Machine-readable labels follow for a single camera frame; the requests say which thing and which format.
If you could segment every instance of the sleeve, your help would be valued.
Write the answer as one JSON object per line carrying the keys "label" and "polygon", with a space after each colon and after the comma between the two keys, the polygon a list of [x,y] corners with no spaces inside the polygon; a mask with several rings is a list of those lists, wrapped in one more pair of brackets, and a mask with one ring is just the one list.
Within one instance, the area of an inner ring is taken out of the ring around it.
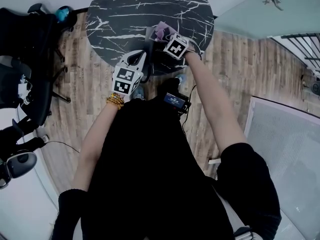
{"label": "sleeve", "polygon": [[59,213],[55,220],[51,240],[72,240],[75,227],[82,215],[88,193],[70,189],[60,194]]}
{"label": "sleeve", "polygon": [[246,143],[227,147],[217,169],[218,192],[263,240],[273,240],[281,222],[278,195],[265,160]]}

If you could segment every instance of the black railing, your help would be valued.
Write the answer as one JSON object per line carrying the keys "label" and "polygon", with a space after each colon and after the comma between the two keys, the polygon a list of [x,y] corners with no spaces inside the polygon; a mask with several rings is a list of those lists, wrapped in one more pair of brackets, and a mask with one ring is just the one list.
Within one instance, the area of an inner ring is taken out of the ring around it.
{"label": "black railing", "polygon": [[[288,34],[288,35],[281,36],[281,38],[288,39],[305,56],[304,59],[310,61],[310,63],[316,69],[319,69],[316,71],[320,72],[320,57],[319,57],[320,56],[320,48],[319,48],[320,34],[319,33]],[[315,43],[314,38],[319,41],[318,45]]]}

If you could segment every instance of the black office chair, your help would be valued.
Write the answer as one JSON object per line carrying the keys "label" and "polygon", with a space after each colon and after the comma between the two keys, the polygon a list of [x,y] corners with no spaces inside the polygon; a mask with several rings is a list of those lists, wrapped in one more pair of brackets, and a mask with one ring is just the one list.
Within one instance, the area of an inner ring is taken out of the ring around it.
{"label": "black office chair", "polygon": [[[38,125],[43,125],[50,112],[51,97],[70,103],[53,92],[53,83],[67,67],[53,75],[54,51],[63,62],[58,50],[58,41],[65,30],[72,29],[77,15],[70,13],[66,22],[58,23],[54,14],[45,14],[41,4],[33,5],[29,15],[18,15],[5,8],[0,9],[0,56],[12,57],[12,68],[0,64],[0,108],[16,108],[19,104],[27,116]],[[24,75],[31,91],[30,104],[18,97],[18,79]]]}

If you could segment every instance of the shoe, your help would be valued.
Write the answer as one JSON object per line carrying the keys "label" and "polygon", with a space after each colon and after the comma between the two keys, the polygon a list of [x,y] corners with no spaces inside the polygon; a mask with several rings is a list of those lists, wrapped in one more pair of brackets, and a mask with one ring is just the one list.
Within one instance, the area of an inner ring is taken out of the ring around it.
{"label": "shoe", "polygon": [[133,99],[140,99],[140,100],[145,100],[145,91],[144,89],[142,88],[142,86],[138,86],[134,91],[133,91],[133,94],[132,94],[132,98]]}
{"label": "shoe", "polygon": [[49,142],[49,137],[48,137],[48,135],[43,135],[43,136],[41,137],[41,139],[43,140],[44,143]]}
{"label": "shoe", "polygon": [[178,78],[180,83],[179,85],[183,85],[187,81],[187,75],[186,74],[178,74],[175,76],[175,78]]}

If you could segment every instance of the black speaker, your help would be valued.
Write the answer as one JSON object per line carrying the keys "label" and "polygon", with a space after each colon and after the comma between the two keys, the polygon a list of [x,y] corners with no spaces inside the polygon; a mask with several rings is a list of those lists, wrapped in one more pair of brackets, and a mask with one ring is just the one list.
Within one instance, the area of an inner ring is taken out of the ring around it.
{"label": "black speaker", "polygon": [[315,94],[315,95],[319,95],[320,96],[320,81],[314,82],[311,85],[311,91]]}

